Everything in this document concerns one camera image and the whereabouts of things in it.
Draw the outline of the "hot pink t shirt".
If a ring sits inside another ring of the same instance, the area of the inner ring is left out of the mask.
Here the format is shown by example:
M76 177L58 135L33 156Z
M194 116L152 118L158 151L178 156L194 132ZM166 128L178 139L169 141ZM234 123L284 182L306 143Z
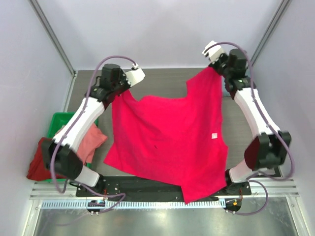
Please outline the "hot pink t shirt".
M112 104L114 142L104 163L122 172L181 187L185 203L226 186L228 146L222 135L222 79L206 67L182 98L126 91Z

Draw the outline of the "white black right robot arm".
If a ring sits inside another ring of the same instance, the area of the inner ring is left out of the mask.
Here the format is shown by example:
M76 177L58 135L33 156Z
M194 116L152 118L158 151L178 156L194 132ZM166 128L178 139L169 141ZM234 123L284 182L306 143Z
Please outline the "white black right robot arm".
M247 59L241 50L232 49L227 54L217 45L203 54L209 58L209 66L224 77L226 90L242 110L252 132L252 141L244 152L244 159L225 172L222 189L231 195L250 177L282 165L291 135L281 131L264 108L255 84L247 76Z

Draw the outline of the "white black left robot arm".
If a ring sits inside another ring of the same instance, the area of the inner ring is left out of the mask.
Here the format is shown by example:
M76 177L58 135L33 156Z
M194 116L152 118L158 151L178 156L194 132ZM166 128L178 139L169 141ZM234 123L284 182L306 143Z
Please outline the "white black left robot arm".
M137 67L125 72L116 64L105 64L100 76L92 76L79 109L58 134L41 145L44 166L50 170L52 177L61 175L84 184L95 197L104 192L101 175L83 163L77 150L91 125L115 97L141 82L144 77L143 71Z

